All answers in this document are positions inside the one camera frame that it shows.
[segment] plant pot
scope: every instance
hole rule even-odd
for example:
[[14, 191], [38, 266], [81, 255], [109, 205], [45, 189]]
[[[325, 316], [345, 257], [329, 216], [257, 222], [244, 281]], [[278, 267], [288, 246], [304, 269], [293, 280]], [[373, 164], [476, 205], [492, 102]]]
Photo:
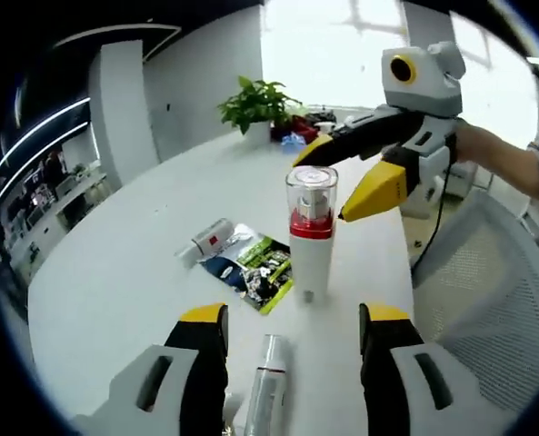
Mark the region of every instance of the plant pot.
[[271, 125], [268, 121], [252, 123], [244, 135], [247, 145], [266, 145], [271, 142]]

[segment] potted plant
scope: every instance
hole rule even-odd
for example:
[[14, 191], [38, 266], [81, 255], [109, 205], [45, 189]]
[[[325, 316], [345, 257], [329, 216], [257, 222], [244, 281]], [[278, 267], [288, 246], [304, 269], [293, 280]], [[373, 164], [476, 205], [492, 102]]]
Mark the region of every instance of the potted plant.
[[275, 126], [288, 124], [291, 116], [285, 110], [287, 104], [301, 102], [282, 93], [279, 82], [252, 81], [239, 76], [241, 92], [218, 105], [223, 123], [238, 127], [252, 142], [269, 142], [270, 123]]

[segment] mesh chair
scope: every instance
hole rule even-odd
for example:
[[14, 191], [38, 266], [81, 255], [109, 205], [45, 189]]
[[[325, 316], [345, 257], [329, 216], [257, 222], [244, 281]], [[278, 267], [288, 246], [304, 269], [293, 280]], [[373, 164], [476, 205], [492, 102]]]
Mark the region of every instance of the mesh chair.
[[472, 191], [414, 277], [414, 323], [518, 413], [539, 391], [539, 247], [501, 204]]

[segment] green leaves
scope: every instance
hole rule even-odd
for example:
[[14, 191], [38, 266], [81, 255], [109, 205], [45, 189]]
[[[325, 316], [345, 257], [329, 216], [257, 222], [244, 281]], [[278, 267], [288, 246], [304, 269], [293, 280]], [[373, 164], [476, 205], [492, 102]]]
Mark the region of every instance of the green leaves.
[[222, 115], [221, 122], [239, 127], [243, 134], [249, 130], [252, 123], [263, 121], [273, 121], [276, 124], [286, 123], [290, 115], [285, 110], [285, 105], [301, 104], [298, 100], [278, 90], [277, 86], [284, 87], [279, 82], [252, 81], [240, 75], [238, 83], [241, 92], [229, 97], [217, 107]]

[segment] blue object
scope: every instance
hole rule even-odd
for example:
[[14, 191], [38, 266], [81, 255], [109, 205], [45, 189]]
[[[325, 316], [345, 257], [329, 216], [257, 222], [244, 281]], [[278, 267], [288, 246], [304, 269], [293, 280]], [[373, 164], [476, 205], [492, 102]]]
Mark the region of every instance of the blue object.
[[284, 153], [299, 154], [299, 152], [305, 148], [306, 143], [303, 136], [291, 133], [283, 137], [281, 140], [281, 146], [283, 147]]

